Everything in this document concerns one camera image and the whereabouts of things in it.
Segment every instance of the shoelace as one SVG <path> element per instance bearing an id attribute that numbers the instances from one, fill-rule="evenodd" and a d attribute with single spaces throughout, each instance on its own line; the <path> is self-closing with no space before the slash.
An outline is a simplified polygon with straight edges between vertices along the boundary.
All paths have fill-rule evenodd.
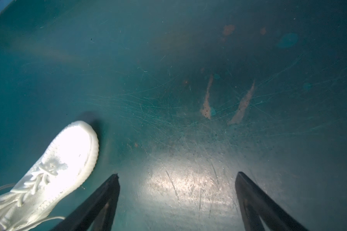
<path id="1" fill-rule="evenodd" d="M 40 184 L 47 185 L 50 182 L 51 176 L 56 177 L 58 175 L 58 173 L 56 172 L 57 169 L 64 169 L 66 167 L 67 166 L 64 164 L 57 163 L 56 160 L 48 161 L 46 164 L 40 164 L 38 166 L 38 169 L 31 173 L 32 177 L 28 181 L 23 183 L 23 188 L 12 189 L 10 190 L 10 192 L 0 195 L 0 210 L 15 201 L 17 202 L 17 206 L 21 207 L 23 205 L 25 196 L 27 196 L 29 193 L 31 193 L 31 195 L 34 195 L 38 191 L 38 186 Z M 13 186 L 14 184 L 4 185 L 0 187 L 0 190 Z M 2 217 L 9 209 L 3 209 L 2 211 L 0 211 L 0 225 L 4 228 L 4 230 L 7 231 L 14 230 L 15 227 L 15 224 L 12 224 L 9 228 L 7 227 L 7 225 L 3 224 Z M 51 219 L 64 219 L 64 217 L 44 218 L 34 223 L 28 224 L 27 226 L 22 227 L 17 231 L 28 230 L 29 228 L 33 228 L 38 224 Z"/>

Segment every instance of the scratch mark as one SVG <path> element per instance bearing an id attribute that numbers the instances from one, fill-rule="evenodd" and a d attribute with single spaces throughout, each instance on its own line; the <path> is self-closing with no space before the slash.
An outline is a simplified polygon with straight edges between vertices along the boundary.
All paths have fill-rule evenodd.
<path id="1" fill-rule="evenodd" d="M 172 187 L 173 187 L 173 189 L 174 189 L 174 191 L 175 191 L 175 195 L 177 196 L 177 201 L 179 202 L 179 195 L 177 194 L 177 191 L 176 191 L 174 182 L 172 181 L 172 179 L 171 179 L 171 177 L 170 177 L 170 174 L 168 174 L 168 171 L 167 171 L 167 170 L 166 170 L 166 173 L 167 173 L 168 178 L 169 178 L 170 181 L 171 181 Z"/>
<path id="2" fill-rule="evenodd" d="M 108 19 L 107 19 L 106 21 L 102 22 L 100 25 L 102 25 L 102 24 L 106 23 L 107 21 L 108 21 Z"/>
<path id="3" fill-rule="evenodd" d="M 200 211 L 201 203 L 202 203 L 202 189 L 200 189 L 200 196 L 199 196 L 199 211 Z"/>
<path id="4" fill-rule="evenodd" d="M 210 177 L 210 179 L 212 180 L 213 185 L 216 185 L 216 187 L 217 187 L 217 188 L 219 188 L 219 185 L 218 185 L 218 184 L 216 184 L 216 181 L 215 181 L 214 179 L 212 179 L 212 177 Z"/>
<path id="5" fill-rule="evenodd" d="M 212 162 L 211 162 L 211 165 L 212 165 L 213 171 L 215 172 L 217 184 L 220 184 L 220 183 L 219 183 L 219 179 L 217 178 L 217 173 L 216 173 L 215 167 L 213 166 Z"/>
<path id="6" fill-rule="evenodd" d="M 210 218 L 210 216 L 211 216 L 211 212 L 212 212 L 212 201 L 211 201 L 211 205 L 209 206 L 209 214 L 208 214 L 208 218 Z"/>
<path id="7" fill-rule="evenodd" d="M 231 187 L 231 183 L 229 181 L 229 178 L 226 175 L 225 169 L 223 169 L 223 175 L 225 176 L 225 179 L 227 180 L 227 185 L 229 186 L 230 190 L 233 192 L 232 195 L 231 195 L 231 200 L 233 201 L 234 208 L 236 209 L 236 211 L 237 211 L 237 213 L 239 215 L 238 206 L 236 205 L 236 202 L 234 201 L 234 197 L 233 197 L 233 195 L 236 196 L 236 191 L 235 191 L 235 188 Z"/>
<path id="8" fill-rule="evenodd" d="M 257 185 L 259 185 L 258 182 L 257 182 L 257 180 L 256 180 L 256 178 L 254 177 L 254 174 L 253 174 L 252 170 L 251 170 L 250 168 L 248 168 L 248 169 L 249 169 L 250 173 L 251 173 L 252 176 L 253 176 L 254 182 L 255 182 Z"/>

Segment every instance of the white sneaker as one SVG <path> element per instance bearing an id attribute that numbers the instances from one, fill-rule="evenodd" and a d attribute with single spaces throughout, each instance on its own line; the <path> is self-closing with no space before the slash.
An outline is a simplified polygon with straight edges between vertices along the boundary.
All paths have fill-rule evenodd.
<path id="1" fill-rule="evenodd" d="M 12 190 L 0 195 L 0 231 L 27 231 L 49 219 L 64 219 L 47 216 L 89 177 L 98 152 L 90 125 L 76 121 L 65 127 Z"/>

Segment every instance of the scratched surface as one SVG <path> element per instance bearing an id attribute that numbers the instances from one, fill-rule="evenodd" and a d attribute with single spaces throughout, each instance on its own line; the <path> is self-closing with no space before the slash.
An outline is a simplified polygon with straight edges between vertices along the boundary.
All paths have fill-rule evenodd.
<path id="1" fill-rule="evenodd" d="M 118 173 L 114 231 L 244 230 L 243 171 L 308 229 L 347 230 L 346 5 L 58 4 L 16 1 L 0 17 L 0 186 L 93 115 L 97 165 L 51 215 Z M 298 41 L 278 48 L 288 33 Z M 241 122 L 227 125 L 253 82 Z"/>

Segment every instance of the teal floor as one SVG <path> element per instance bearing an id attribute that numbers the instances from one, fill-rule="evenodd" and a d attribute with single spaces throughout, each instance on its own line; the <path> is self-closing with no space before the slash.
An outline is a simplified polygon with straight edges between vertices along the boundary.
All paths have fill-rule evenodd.
<path id="1" fill-rule="evenodd" d="M 96 118 L 97 165 L 51 215 L 118 173 L 114 231 L 244 230 L 242 171 L 308 229 L 347 230 L 347 34 L 330 29 L 344 20 L 286 4 L 276 19 L 276 3 L 14 2 L 0 16 L 0 186 L 66 125 Z"/>

